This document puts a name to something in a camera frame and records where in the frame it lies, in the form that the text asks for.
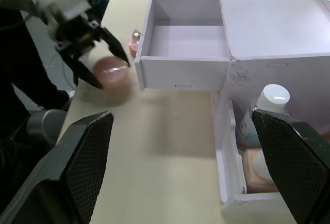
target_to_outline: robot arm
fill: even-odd
[[[97,88],[102,88],[96,77],[79,57],[91,50],[94,41],[104,40],[109,50],[129,65],[120,42],[95,20],[87,19],[86,11],[91,8],[88,0],[0,0],[7,9],[25,10],[38,16],[47,26],[49,37],[57,43],[56,50],[77,78]]]

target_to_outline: beige table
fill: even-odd
[[[103,25],[127,44],[142,30],[149,0],[111,0]],[[104,55],[99,44],[87,64]],[[292,216],[221,213],[209,95],[138,89],[118,105],[117,96],[80,83],[62,132],[82,117],[114,113],[107,169],[91,223],[208,224],[295,223]]]

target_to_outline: person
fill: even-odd
[[[12,84],[44,109],[68,110],[74,91],[58,90],[50,81],[18,10],[0,9],[0,35],[0,136],[6,137],[30,116]]]

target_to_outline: beige bottle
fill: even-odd
[[[278,192],[272,180],[262,149],[247,149],[243,156],[247,193]]]

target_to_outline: white box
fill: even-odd
[[[219,0],[151,0],[135,64],[141,89],[220,90],[229,51]]]
[[[219,36],[196,27],[211,20],[221,20],[214,26]],[[158,27],[163,22],[168,27]],[[204,40],[190,43],[194,31]],[[289,211],[280,193],[246,193],[235,123],[263,87],[275,83],[291,94],[290,115],[317,131],[329,125],[329,0],[152,0],[136,65],[141,88],[221,90],[211,107],[223,211]]]

